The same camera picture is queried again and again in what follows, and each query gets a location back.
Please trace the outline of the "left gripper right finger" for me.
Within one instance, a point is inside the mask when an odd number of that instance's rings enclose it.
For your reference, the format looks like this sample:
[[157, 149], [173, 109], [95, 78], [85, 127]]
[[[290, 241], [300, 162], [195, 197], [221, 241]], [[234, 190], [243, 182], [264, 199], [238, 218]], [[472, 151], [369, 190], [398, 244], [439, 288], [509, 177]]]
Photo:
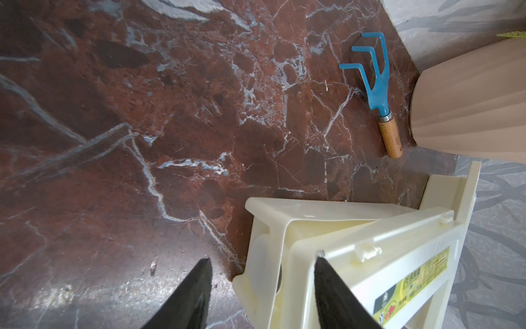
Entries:
[[381, 329], [329, 262], [315, 263], [315, 298], [321, 328]]

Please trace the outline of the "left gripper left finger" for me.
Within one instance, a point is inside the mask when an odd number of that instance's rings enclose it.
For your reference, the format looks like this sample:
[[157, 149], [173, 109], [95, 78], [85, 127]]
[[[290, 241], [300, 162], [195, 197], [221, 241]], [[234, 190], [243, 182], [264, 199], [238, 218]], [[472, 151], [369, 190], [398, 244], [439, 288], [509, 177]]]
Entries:
[[211, 290], [212, 263], [201, 259], [142, 328], [205, 328]]

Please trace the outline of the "cream wrap dispenser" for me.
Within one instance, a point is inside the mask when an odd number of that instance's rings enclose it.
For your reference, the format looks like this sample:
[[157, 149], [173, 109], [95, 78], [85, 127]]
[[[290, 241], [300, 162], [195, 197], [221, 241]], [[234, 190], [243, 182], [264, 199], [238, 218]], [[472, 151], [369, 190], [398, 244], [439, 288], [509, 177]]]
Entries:
[[249, 198], [249, 252], [232, 284], [252, 326], [321, 328], [314, 270], [323, 257], [382, 328], [440, 328], [481, 167], [431, 175], [418, 209]]

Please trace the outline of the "blue garden hand rake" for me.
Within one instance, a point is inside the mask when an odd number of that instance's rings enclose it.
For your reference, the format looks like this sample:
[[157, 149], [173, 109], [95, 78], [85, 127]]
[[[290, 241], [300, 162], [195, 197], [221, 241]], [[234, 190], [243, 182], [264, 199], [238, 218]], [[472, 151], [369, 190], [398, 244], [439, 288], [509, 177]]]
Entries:
[[365, 52], [371, 55], [375, 83], [373, 86], [368, 81], [364, 66], [360, 63], [339, 64], [342, 70], [355, 69], [360, 71], [367, 94], [368, 105], [371, 110], [378, 110], [378, 126], [386, 148], [386, 153], [391, 159], [399, 159], [403, 155], [402, 143], [399, 136], [397, 122], [388, 105], [388, 84], [390, 79], [390, 63], [385, 35], [382, 32], [363, 32], [363, 38], [378, 38], [380, 40], [384, 59], [384, 69], [379, 70], [378, 57], [375, 49], [370, 46], [353, 46], [353, 52]]

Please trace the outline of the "potted artificial flower plant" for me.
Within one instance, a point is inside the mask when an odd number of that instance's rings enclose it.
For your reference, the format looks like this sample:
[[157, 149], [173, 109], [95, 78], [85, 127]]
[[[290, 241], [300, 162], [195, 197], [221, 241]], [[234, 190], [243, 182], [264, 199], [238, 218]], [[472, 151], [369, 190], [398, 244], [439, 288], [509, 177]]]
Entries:
[[525, 163], [525, 39], [507, 38], [424, 70], [410, 127], [422, 148]]

